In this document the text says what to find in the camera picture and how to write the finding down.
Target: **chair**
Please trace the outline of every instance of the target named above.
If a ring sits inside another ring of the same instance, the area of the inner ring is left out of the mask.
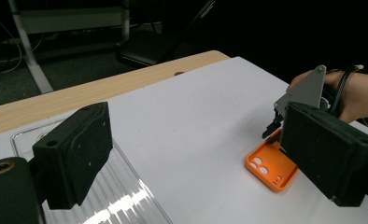
[[[200,26],[214,3],[215,0],[207,0],[177,37],[149,30],[133,33],[129,39],[117,44],[118,62],[142,68],[199,53],[199,48],[184,40]]]

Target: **dark background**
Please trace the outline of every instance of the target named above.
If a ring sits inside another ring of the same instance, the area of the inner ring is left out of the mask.
[[[178,35],[204,1],[133,0],[132,20],[163,21],[163,32]],[[120,0],[18,0],[21,9],[116,6]],[[7,1],[0,21],[16,35]],[[368,1],[217,0],[200,37],[205,49],[240,56],[290,82],[325,64],[345,69],[361,63],[368,70]],[[0,40],[8,38],[0,26]]]

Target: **transparent tray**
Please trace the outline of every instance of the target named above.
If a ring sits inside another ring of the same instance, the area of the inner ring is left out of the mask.
[[[63,119],[16,133],[11,137],[16,156],[33,158],[33,144],[58,126]],[[95,178],[81,206],[50,210],[42,204],[50,223],[172,223],[133,166],[114,141],[108,161]]]

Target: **hand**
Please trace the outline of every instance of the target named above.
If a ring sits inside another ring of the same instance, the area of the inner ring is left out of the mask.
[[[295,77],[287,87],[291,90],[298,82],[307,77],[311,71],[302,73]],[[344,72],[332,72],[324,78],[324,83],[337,89],[339,81]],[[339,119],[350,123],[356,119],[366,119],[368,123],[368,75],[352,73],[345,84],[341,95],[343,109]]]

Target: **orange object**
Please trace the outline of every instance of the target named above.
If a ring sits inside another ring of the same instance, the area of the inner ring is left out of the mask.
[[[298,172],[297,165],[284,154],[278,141],[268,143],[280,133],[281,128],[248,154],[245,160],[248,170],[275,192],[285,189]]]

